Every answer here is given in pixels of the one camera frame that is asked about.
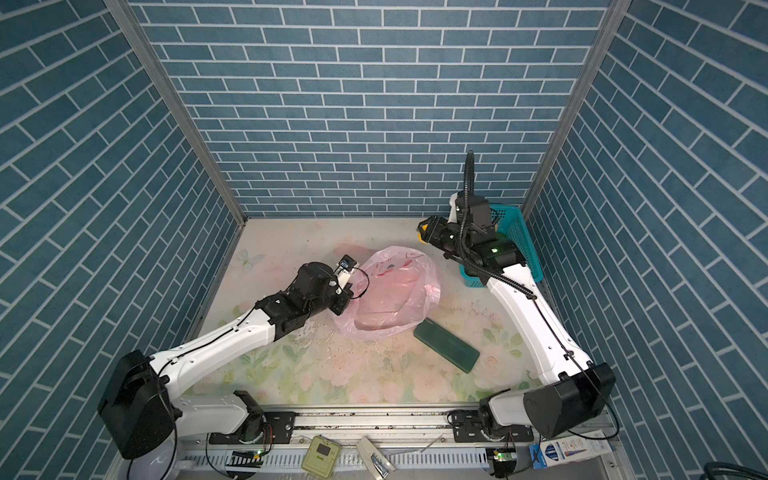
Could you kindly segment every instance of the black base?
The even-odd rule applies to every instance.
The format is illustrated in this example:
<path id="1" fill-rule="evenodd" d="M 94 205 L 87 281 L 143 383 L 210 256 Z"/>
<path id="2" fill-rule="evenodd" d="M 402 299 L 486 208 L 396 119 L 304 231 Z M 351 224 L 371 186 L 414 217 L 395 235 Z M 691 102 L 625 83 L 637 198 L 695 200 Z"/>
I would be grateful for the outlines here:
<path id="1" fill-rule="evenodd" d="M 477 410 L 453 410 L 449 417 L 457 443 L 503 442 L 510 433 L 513 442 L 533 442 L 533 431 L 526 425 L 510 425 L 498 436 L 490 436 L 483 430 Z"/>
<path id="2" fill-rule="evenodd" d="M 266 423 L 272 426 L 272 444 L 285 445 L 286 443 L 290 443 L 290 437 L 293 434 L 293 422 L 296 420 L 296 413 L 265 412 L 264 416 L 266 416 Z M 257 436 L 257 442 L 259 445 L 263 442 L 261 434 Z M 211 433 L 209 443 L 211 445 L 240 445 L 244 448 L 247 446 L 240 441 L 240 436 L 237 433 Z"/>

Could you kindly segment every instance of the black motor housing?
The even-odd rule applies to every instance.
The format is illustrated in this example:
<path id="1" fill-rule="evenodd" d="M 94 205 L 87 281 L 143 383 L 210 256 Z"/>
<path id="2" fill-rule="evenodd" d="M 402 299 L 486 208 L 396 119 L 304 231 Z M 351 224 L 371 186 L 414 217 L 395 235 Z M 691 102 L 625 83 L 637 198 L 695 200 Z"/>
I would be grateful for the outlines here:
<path id="1" fill-rule="evenodd" d="M 98 404 L 98 414 L 123 458 L 146 455 L 173 432 L 180 412 L 173 411 L 171 418 L 161 396 L 169 406 L 163 382 L 140 350 L 118 360 Z"/>
<path id="2" fill-rule="evenodd" d="M 595 391 L 587 376 L 600 390 L 602 397 Z M 616 376 L 611 367 L 607 363 L 601 363 L 586 369 L 584 373 L 564 377 L 559 382 L 524 393 L 525 413 L 541 436 L 553 439 L 562 432 L 598 416 L 605 406 L 603 398 L 608 398 L 615 383 Z M 507 390 L 480 400 L 480 422 L 483 430 L 489 435 L 498 436 L 509 428 L 509 425 L 496 421 L 489 405 L 493 397 L 503 392 Z"/>
<path id="3" fill-rule="evenodd" d="M 346 255 L 342 261 L 345 259 L 349 268 L 357 264 Z M 262 309 L 275 326 L 275 340 L 303 327 L 307 319 L 325 309 L 341 315 L 353 296 L 352 284 L 347 283 L 341 290 L 337 281 L 326 264 L 304 263 L 288 288 L 256 302 L 256 308 Z"/>

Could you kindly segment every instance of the white box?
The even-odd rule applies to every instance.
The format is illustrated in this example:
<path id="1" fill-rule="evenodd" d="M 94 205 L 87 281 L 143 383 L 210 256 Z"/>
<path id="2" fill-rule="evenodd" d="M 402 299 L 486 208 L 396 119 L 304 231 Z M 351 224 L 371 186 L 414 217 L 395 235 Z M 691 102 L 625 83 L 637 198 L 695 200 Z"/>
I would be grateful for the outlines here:
<path id="1" fill-rule="evenodd" d="M 584 436 L 603 438 L 602 430 L 585 433 Z M 531 445 L 533 468 L 547 468 L 564 463 L 580 462 L 613 451 L 607 440 L 587 440 L 576 435 L 547 440 L 540 445 Z"/>

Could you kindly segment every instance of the black cable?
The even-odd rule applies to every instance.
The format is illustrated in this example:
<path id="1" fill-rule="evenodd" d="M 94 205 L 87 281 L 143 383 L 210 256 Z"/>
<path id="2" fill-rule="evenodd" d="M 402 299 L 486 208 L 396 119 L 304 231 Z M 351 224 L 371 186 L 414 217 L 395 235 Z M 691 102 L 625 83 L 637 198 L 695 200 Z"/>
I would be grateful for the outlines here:
<path id="1" fill-rule="evenodd" d="M 571 361 L 578 367 L 581 373 L 584 374 L 584 377 L 587 379 L 587 381 L 589 381 L 589 384 L 592 386 L 594 391 L 600 396 L 600 398 L 603 400 L 605 405 L 608 407 L 608 410 L 611 412 L 611 415 L 614 417 L 614 421 L 616 422 L 616 432 L 614 432 L 611 435 L 604 436 L 603 438 L 587 437 L 579 433 L 573 432 L 571 430 L 568 430 L 568 432 L 572 433 L 573 435 L 576 435 L 577 437 L 581 437 L 587 440 L 610 440 L 618 436 L 619 432 L 621 431 L 621 424 L 619 423 L 619 418 L 618 418 L 618 415 L 616 415 L 614 408 L 611 406 L 610 403 L 608 403 L 608 401 L 605 399 L 600 389 L 594 384 L 594 382 L 592 382 L 592 379 L 589 378 L 589 376 L 584 371 L 584 369 L 581 368 L 581 365 L 578 364 L 576 359 L 573 357 L 573 353 L 568 348 L 566 348 L 565 345 L 563 345 L 562 341 L 560 341 L 560 337 L 554 332 L 554 329 L 549 324 L 549 321 L 547 321 L 547 317 L 544 316 L 544 313 L 541 311 L 541 308 L 539 308 L 538 303 L 536 303 L 537 297 L 533 293 L 533 291 L 526 288 L 524 285 L 507 278 L 506 276 L 499 275 L 496 272 L 492 272 L 488 269 L 485 269 L 482 266 L 476 265 L 474 262 L 472 262 L 468 258 L 464 242 L 465 242 L 466 226 L 467 226 L 469 213 L 470 213 L 469 195 L 470 195 L 470 191 L 474 189 L 474 181 L 475 181 L 475 154 L 472 151 L 469 151 L 467 153 L 467 158 L 464 163 L 464 215 L 462 217 L 462 222 L 458 228 L 458 242 L 456 244 L 456 251 L 458 252 L 459 256 L 462 258 L 462 261 L 464 262 L 465 266 L 470 266 L 473 270 L 477 270 L 478 272 L 483 273 L 486 276 L 489 276 L 500 282 L 506 283 L 509 286 L 514 287 L 517 291 L 519 291 L 520 293 L 523 293 L 529 300 L 533 302 L 533 304 L 536 306 L 536 310 L 538 310 L 539 315 L 541 315 L 541 319 L 544 320 L 544 323 L 546 323 L 547 327 L 549 328 L 549 331 L 552 332 L 552 336 L 554 336 L 554 338 L 560 344 L 560 347 L 565 351 L 565 355 L 569 359 L 571 359 Z"/>
<path id="2" fill-rule="evenodd" d="M 223 475 L 223 476 L 225 476 L 225 477 L 227 477 L 227 478 L 232 478 L 232 477 L 230 477 L 230 476 L 229 476 L 229 474 L 227 474 L 227 473 L 223 473 L 221 470 L 219 470 L 218 468 L 214 467 L 214 464 L 210 462 L 210 457 L 208 456 L 208 442 L 209 442 L 209 441 L 210 441 L 210 433 L 209 433 L 208 435 L 206 435 L 206 437 L 205 437 L 205 461 L 206 461 L 206 462 L 208 462 L 208 465 L 209 465 L 209 466 L 210 466 L 210 467 L 211 467 L 211 468 L 212 468 L 212 469 L 213 469 L 213 470 L 214 470 L 216 473 L 218 473 L 219 475 Z M 234 480 L 237 480 L 237 477 L 238 477 L 238 476 L 239 476 L 239 475 L 235 475 L 235 476 L 234 476 Z"/>
<path id="3" fill-rule="evenodd" d="M 233 332 L 234 329 L 237 328 L 238 326 L 240 326 L 240 324 L 243 323 L 245 321 L 245 319 L 248 318 L 248 316 L 250 316 L 250 314 L 253 313 L 253 311 L 255 309 L 256 309 L 256 304 L 254 304 L 253 308 L 251 308 L 248 311 L 248 313 L 246 313 L 245 316 L 242 319 L 240 319 L 240 321 L 237 323 L 237 325 L 235 325 L 231 329 L 223 332 L 221 335 L 217 336 L 215 339 L 211 340 L 210 342 L 205 343 L 204 345 L 196 346 L 192 350 L 188 350 L 188 351 L 186 351 L 184 353 L 181 353 L 180 355 L 175 356 L 173 359 L 168 360 L 165 363 L 165 365 L 163 365 L 163 367 L 160 369 L 160 372 L 157 373 L 157 377 L 155 377 L 155 379 L 157 380 L 157 391 L 160 392 L 160 390 L 161 390 L 160 377 L 163 375 L 163 370 L 165 370 L 165 368 L 167 366 L 169 366 L 171 363 L 174 363 L 175 359 L 178 360 L 178 359 L 180 359 L 181 357 L 183 357 L 185 355 L 189 355 L 192 352 L 195 352 L 195 351 L 197 351 L 199 349 L 203 349 L 203 348 L 209 346 L 211 343 L 216 342 L 221 337 L 227 335 L 228 333 Z M 177 451 L 178 443 L 179 443 L 179 432 L 176 429 L 176 417 L 174 417 L 174 414 L 171 412 L 170 407 L 166 404 L 165 397 L 162 394 L 160 395 L 160 403 L 163 404 L 163 408 L 165 409 L 165 412 L 170 417 L 170 421 L 171 421 L 171 423 L 174 426 L 174 453 L 170 457 L 170 462 L 168 462 L 168 466 L 165 468 L 165 473 L 160 477 L 160 480 L 163 480 L 168 475 L 168 472 L 170 472 L 170 467 L 174 464 L 174 460 L 176 458 L 176 451 Z M 131 460 L 131 463 L 128 464 L 128 471 L 127 471 L 127 474 L 125 475 L 125 480 L 130 480 L 130 478 L 131 478 L 130 477 L 130 475 L 131 475 L 131 466 L 133 466 L 133 464 L 134 464 L 134 461 Z"/>
<path id="4" fill-rule="evenodd" d="M 700 480 L 716 480 L 715 475 L 751 478 L 752 480 L 768 480 L 768 475 L 742 465 L 728 462 L 709 462 L 704 465 L 704 473 Z"/>
<path id="5" fill-rule="evenodd" d="M 445 420 L 448 422 L 448 424 L 449 424 L 451 427 L 453 427 L 454 429 L 456 429 L 456 428 L 458 428 L 458 427 L 461 427 L 461 426 L 462 426 L 462 424 L 460 424 L 460 423 L 453 423 L 453 422 L 451 422 L 451 417 L 452 417 L 452 415 L 454 414 L 454 412 L 458 412 L 458 410 L 451 410 L 450 412 L 448 412 L 448 415 L 446 415 L 446 416 L 445 416 Z"/>
<path id="6" fill-rule="evenodd" d="M 265 456 L 267 453 L 272 452 L 272 447 L 274 447 L 274 445 L 275 445 L 275 442 L 273 442 L 273 440 L 272 440 L 272 435 L 274 433 L 274 431 L 272 430 L 272 425 L 267 423 L 266 426 L 270 427 L 270 447 L 268 449 L 266 449 L 266 448 L 264 449 L 264 453 L 261 454 L 262 457 Z M 264 444 L 266 444 L 266 429 L 264 429 L 263 431 L 264 431 L 264 438 L 263 438 L 263 440 L 264 440 Z"/>
<path id="7" fill-rule="evenodd" d="M 618 415 L 616 415 L 616 411 L 611 406 L 611 404 L 608 403 L 608 400 L 603 396 L 603 394 L 600 391 L 600 389 L 598 388 L 598 386 L 596 386 L 594 384 L 594 382 L 592 382 L 592 379 L 589 378 L 589 375 L 587 375 L 587 373 L 584 371 L 584 369 L 581 368 L 581 365 L 578 364 L 576 359 L 573 357 L 573 353 L 571 352 L 571 350 L 569 350 L 568 348 L 566 348 L 565 345 L 563 345 L 563 342 L 560 340 L 560 337 L 554 332 L 554 329 L 552 328 L 552 325 L 550 325 L 549 322 L 547 321 L 547 317 L 544 316 L 544 312 L 541 311 L 541 307 L 539 307 L 538 303 L 536 303 L 536 300 L 532 300 L 532 302 L 536 306 L 536 310 L 538 310 L 538 314 L 541 315 L 541 319 L 544 320 L 544 323 L 547 324 L 547 328 L 549 328 L 549 331 L 552 332 L 552 336 L 554 337 L 554 339 L 556 339 L 558 341 L 558 343 L 560 344 L 560 347 L 565 351 L 565 354 L 568 356 L 568 358 L 571 359 L 571 361 L 578 367 L 579 371 L 582 374 L 584 374 L 584 377 L 587 379 L 587 381 L 589 381 L 589 384 L 592 386 L 594 391 L 603 400 L 603 403 L 605 403 L 605 406 L 608 407 L 608 411 L 611 412 L 611 415 L 614 417 L 614 421 L 616 422 L 616 432 L 613 432 L 612 434 L 606 435 L 606 436 L 604 436 L 602 438 L 587 437 L 587 436 L 584 436 L 584 435 L 582 435 L 580 433 L 576 433 L 576 432 L 574 432 L 572 430 L 568 430 L 568 432 L 572 433 L 573 435 L 576 435 L 577 437 L 581 437 L 581 438 L 587 439 L 587 440 L 610 440 L 612 438 L 615 438 L 616 436 L 618 436 L 619 432 L 621 431 L 621 424 L 619 423 L 619 418 L 618 418 Z"/>
<path id="8" fill-rule="evenodd" d="M 351 296 L 349 298 L 350 300 L 357 300 L 361 296 L 365 295 L 366 292 L 368 291 L 368 287 L 371 286 L 371 277 L 368 276 L 368 273 L 365 270 L 363 270 L 362 268 L 358 268 L 356 266 L 353 266 L 350 270 L 360 270 L 362 272 L 362 274 L 365 275 L 366 279 L 368 280 L 368 285 L 366 285 L 366 288 L 362 292 L 360 292 L 360 294 L 358 296 Z"/>
<path id="9" fill-rule="evenodd" d="M 538 447 L 538 453 L 536 453 L 536 455 L 531 455 L 531 463 L 527 464 L 525 468 L 521 468 L 520 470 L 516 472 L 512 472 L 511 474 L 507 475 L 507 480 L 509 480 L 509 477 L 513 475 L 517 475 L 518 473 L 522 473 L 522 472 L 525 472 L 526 470 L 530 470 L 531 468 L 533 468 L 533 462 L 536 461 L 538 454 L 541 453 L 541 433 L 538 434 L 538 444 L 536 444 L 536 446 Z"/>

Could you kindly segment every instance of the blue basket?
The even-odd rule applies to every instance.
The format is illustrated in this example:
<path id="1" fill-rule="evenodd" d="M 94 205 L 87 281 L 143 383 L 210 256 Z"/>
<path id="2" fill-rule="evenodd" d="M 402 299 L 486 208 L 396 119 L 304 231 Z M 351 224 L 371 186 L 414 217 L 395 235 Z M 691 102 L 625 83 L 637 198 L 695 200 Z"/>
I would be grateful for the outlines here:
<path id="1" fill-rule="evenodd" d="M 528 233 L 528 227 L 525 226 L 523 213 L 519 208 L 511 205 L 491 204 L 491 208 L 499 215 L 496 231 L 503 233 L 509 240 L 515 242 L 515 245 L 518 246 L 518 249 L 525 257 L 528 268 L 531 269 L 533 280 L 541 282 L 544 274 L 541 271 L 541 264 L 538 262 L 536 249 L 531 241 L 531 234 Z M 461 272 L 466 286 L 470 288 L 482 288 L 485 286 L 478 277 L 467 275 L 463 265 L 460 265 L 458 270 Z"/>

